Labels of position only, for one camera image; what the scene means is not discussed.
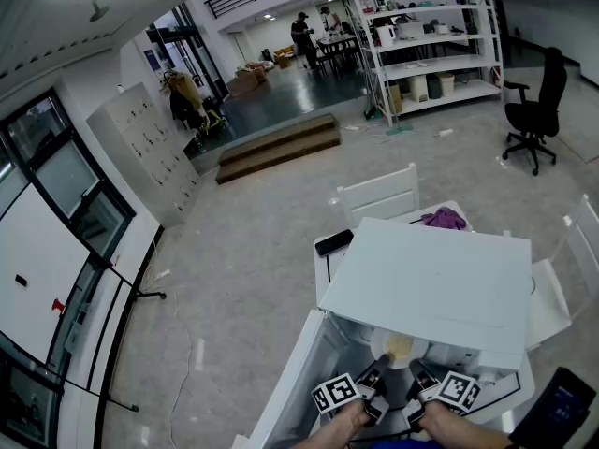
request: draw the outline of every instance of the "shelf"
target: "shelf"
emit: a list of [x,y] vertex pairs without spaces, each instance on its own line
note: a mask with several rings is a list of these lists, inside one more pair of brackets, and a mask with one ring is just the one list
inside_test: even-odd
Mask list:
[[[418,66],[417,68],[407,68],[407,65],[415,62],[422,62],[427,66]],[[415,60],[404,64],[388,65],[383,68],[387,75],[387,81],[415,77],[416,75],[426,75],[428,73],[437,73],[450,70],[461,70],[463,68],[482,68],[488,66],[499,66],[500,63],[489,60],[479,55],[459,55],[446,56],[441,58],[429,58],[428,60]]]
[[364,13],[366,20],[380,19],[384,17],[397,17],[406,13],[418,13],[420,11],[439,10],[491,10],[490,5],[432,5],[430,7],[409,7],[401,10],[379,11],[375,13]]
[[495,85],[483,80],[470,80],[466,84],[459,83],[457,80],[455,80],[455,90],[451,96],[442,96],[441,98],[434,100],[429,99],[428,101],[422,103],[417,103],[410,97],[406,96],[402,100],[402,112],[397,113],[397,115],[418,111],[419,109],[438,107],[447,103],[469,100],[471,98],[490,96],[492,94],[498,94],[500,91],[501,89],[497,88]]
[[447,41],[462,41],[462,40],[477,40],[481,38],[497,38],[496,35],[438,35],[438,34],[429,34],[424,35],[420,38],[412,38],[410,40],[398,40],[397,43],[390,45],[388,47],[376,47],[377,53],[385,53],[386,51],[407,49],[409,47],[417,47],[419,45],[430,45],[433,43],[444,43]]

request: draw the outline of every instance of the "purple cloth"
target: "purple cloth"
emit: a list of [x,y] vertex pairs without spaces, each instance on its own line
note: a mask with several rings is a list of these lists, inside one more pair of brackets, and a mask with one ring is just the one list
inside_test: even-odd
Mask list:
[[423,214],[422,222],[425,226],[445,229],[464,229],[466,227],[464,219],[447,206],[442,206],[434,214]]

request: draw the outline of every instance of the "smartphone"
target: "smartphone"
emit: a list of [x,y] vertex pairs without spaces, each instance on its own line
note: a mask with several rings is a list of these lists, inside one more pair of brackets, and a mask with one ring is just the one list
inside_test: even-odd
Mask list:
[[330,238],[317,242],[314,247],[316,248],[318,255],[321,258],[324,258],[327,254],[331,254],[343,248],[344,246],[348,246],[349,243],[352,242],[353,238],[354,233],[352,233],[349,229],[346,229],[345,231],[337,233]]

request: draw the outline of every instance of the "gray floor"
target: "gray floor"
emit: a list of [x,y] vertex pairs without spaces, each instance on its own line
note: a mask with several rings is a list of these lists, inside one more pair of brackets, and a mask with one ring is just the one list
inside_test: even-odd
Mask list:
[[[340,147],[222,186],[214,173],[205,175],[189,221],[169,230],[159,247],[155,270],[171,271],[158,284],[168,299],[138,302],[124,337],[112,395],[140,412],[109,405],[104,447],[171,447],[168,416],[190,347],[191,371],[172,415],[177,447],[228,449],[236,434],[252,432],[315,305],[312,242],[345,229],[335,204],[339,185],[415,162],[423,207],[455,199],[476,231],[509,229],[531,239],[534,260],[550,255],[562,217],[582,194],[599,209],[599,161],[585,164],[558,139],[548,141],[558,164],[541,155],[536,178],[525,152],[501,159],[508,123],[498,100],[414,114],[402,123],[416,131],[394,138],[384,135],[381,120],[367,126],[362,110],[354,102],[338,108],[343,126],[358,125],[342,130]],[[447,128],[453,134],[435,136]],[[571,265],[565,270],[575,274]],[[532,352],[537,392],[558,366],[599,389],[598,316],[599,301]],[[598,425],[599,399],[571,447],[581,447]]]
[[230,125],[218,138],[207,141],[207,149],[219,148],[230,141],[251,135],[298,115],[322,109],[366,94],[364,77],[349,66],[335,75],[312,73],[297,60],[289,68],[274,67],[268,81],[252,92],[229,98],[221,106]]

